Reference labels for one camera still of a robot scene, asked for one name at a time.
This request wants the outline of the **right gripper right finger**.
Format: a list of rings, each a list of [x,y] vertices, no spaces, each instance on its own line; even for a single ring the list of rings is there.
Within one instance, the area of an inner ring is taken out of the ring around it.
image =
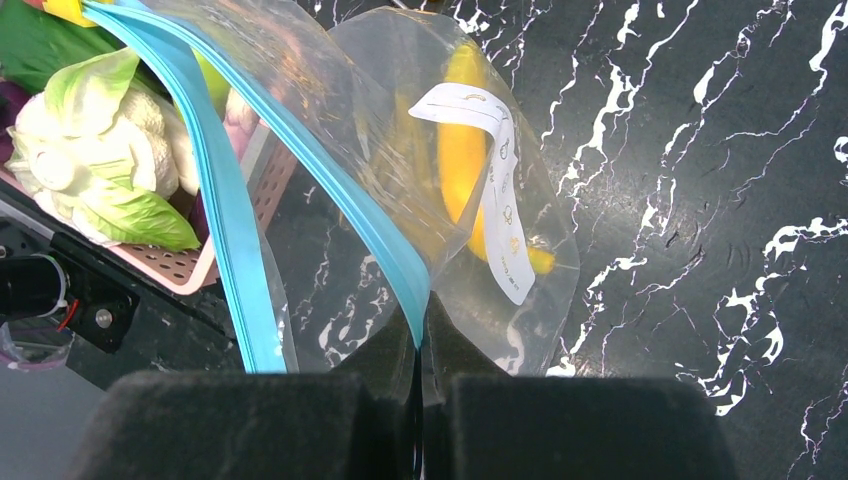
[[[437,296],[423,345],[428,479],[734,479],[706,399],[658,378],[513,377]]]

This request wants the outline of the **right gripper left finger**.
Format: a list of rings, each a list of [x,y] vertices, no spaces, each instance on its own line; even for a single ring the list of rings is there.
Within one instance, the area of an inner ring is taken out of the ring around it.
[[[329,372],[128,375],[70,479],[412,479],[416,352],[404,315]]]

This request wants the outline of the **clear zip top bag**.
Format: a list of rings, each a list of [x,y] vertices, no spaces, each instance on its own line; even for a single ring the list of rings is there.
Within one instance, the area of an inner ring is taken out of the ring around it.
[[[293,1],[86,2],[83,12],[184,112],[246,371],[334,368],[395,311],[420,345],[437,296],[505,372],[546,372],[579,277],[576,243],[553,188],[527,187],[544,164],[538,140],[494,67],[485,58],[483,88],[443,82],[473,41],[454,20],[381,7],[326,29]],[[266,230],[193,50],[297,160]],[[487,140],[458,224],[441,193],[440,124]],[[478,213],[487,262],[459,249]],[[554,253],[550,274],[534,273],[531,243]]]

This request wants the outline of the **yellow banana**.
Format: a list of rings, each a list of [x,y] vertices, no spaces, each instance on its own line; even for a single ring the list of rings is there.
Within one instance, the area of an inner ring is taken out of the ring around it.
[[[473,42],[460,44],[451,55],[443,76],[445,83],[483,88],[486,86],[488,61],[479,46]],[[438,172],[441,182],[441,193],[446,210],[454,223],[459,222],[465,207],[471,197],[475,185],[483,169],[484,160],[488,153],[487,140],[482,130],[458,124],[440,124],[438,135]],[[533,175],[538,177],[532,187],[552,196],[552,186],[544,164],[536,162],[538,170]],[[483,235],[482,213],[478,213],[471,227],[470,238],[460,250],[467,248],[483,262],[487,262]],[[534,273],[548,275],[556,266],[553,252],[528,246],[528,255]]]

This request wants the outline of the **green pear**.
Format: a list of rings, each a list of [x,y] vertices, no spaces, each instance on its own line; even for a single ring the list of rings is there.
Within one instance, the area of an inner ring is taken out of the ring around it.
[[[230,84],[219,73],[219,71],[198,51],[193,50],[192,53],[201,70],[204,83],[212,105],[220,119],[225,117],[226,104],[230,92]]]

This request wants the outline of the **white green cabbage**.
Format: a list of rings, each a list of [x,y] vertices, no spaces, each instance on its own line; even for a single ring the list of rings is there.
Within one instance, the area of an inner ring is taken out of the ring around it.
[[[36,204],[101,246],[200,246],[169,202],[199,180],[175,108],[134,80],[130,48],[66,66],[22,107],[7,132],[9,170]]]

